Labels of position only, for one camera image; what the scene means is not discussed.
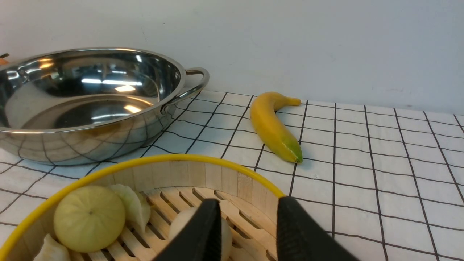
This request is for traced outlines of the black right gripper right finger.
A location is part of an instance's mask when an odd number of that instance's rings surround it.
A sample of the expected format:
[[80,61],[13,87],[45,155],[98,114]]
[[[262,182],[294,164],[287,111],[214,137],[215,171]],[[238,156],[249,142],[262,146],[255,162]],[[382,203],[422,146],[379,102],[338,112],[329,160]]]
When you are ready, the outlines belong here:
[[290,196],[278,201],[276,249],[279,261],[358,261]]

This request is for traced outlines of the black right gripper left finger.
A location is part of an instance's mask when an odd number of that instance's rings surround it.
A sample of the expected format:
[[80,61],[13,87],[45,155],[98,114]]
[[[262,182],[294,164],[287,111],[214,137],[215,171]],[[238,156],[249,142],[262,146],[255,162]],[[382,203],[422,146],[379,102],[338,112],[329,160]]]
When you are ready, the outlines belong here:
[[221,211],[219,201],[205,199],[179,234],[154,261],[220,261]]

